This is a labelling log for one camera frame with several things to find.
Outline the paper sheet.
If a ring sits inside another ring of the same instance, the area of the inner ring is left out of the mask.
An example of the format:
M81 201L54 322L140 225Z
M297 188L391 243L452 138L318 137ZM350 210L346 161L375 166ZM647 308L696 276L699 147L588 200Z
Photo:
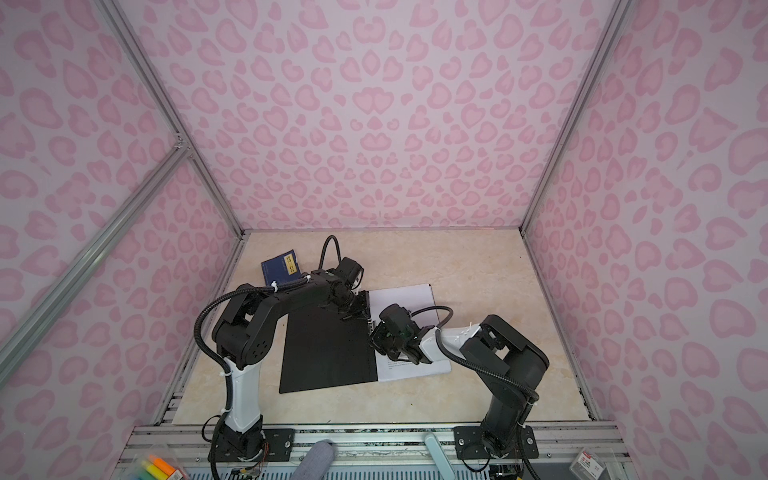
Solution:
M370 340L380 382L451 372L450 361L435 340L439 311L429 284L373 290L368 299Z

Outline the red folder black inside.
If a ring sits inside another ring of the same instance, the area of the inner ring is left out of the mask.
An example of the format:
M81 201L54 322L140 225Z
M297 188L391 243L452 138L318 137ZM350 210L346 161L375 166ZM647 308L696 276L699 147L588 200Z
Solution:
M342 321L332 306L288 315L279 392L327 389L377 381L368 321Z

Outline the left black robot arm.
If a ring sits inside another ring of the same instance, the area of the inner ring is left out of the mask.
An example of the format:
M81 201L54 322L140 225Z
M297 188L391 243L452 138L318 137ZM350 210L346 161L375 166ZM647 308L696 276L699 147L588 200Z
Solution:
M193 338L219 365L225 385L225 405L209 440L211 466L286 457L263 431L258 393L261 364L280 319L298 323L286 333L289 380L282 392L375 380L368 295L356 290L363 275L363 267L345 257L335 268L317 269L283 285L242 284L203 308Z

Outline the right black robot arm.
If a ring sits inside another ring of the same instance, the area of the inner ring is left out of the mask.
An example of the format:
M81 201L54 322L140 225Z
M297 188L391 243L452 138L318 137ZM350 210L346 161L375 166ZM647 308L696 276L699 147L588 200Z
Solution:
M549 368L548 357L497 315L465 328L449 328L452 317L448 306L409 310L391 304L379 314L371 346L392 363L452 362L477 374L491 393L480 423L481 445L492 458L528 457L533 439L525 423L539 400L536 388Z

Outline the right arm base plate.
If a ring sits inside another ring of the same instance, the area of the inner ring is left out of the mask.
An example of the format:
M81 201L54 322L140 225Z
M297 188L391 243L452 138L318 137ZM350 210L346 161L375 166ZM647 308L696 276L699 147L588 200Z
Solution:
M481 425L456 426L452 433L460 460L531 460L540 455L530 426L516 424L500 437Z

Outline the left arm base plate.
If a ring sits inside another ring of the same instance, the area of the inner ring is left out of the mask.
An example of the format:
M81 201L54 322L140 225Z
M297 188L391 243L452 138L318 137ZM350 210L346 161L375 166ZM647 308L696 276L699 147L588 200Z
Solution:
M268 428L244 434L226 428L211 443L208 460L219 463L286 462L290 459L294 438L295 430L290 428Z

